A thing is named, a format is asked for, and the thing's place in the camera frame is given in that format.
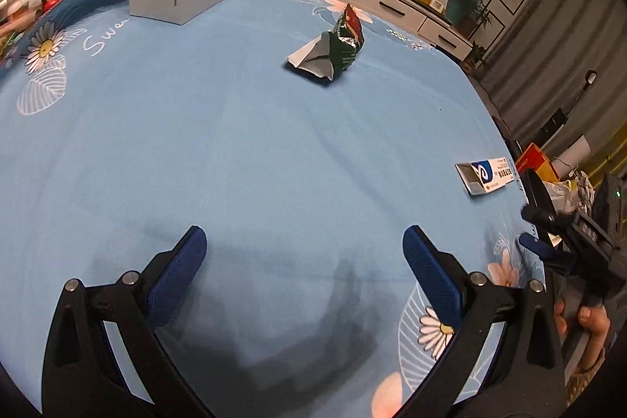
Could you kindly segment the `person's right hand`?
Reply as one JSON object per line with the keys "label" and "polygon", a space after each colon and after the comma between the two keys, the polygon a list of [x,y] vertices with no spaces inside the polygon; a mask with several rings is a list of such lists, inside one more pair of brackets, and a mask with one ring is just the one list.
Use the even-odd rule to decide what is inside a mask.
{"label": "person's right hand", "polygon": [[[565,302],[562,299],[556,301],[554,316],[558,335],[563,338],[569,326],[563,317]],[[581,307],[579,309],[578,322],[588,333],[588,343],[585,345],[584,354],[581,355],[579,366],[582,370],[592,367],[603,351],[603,345],[610,329],[610,319],[604,306]]]}

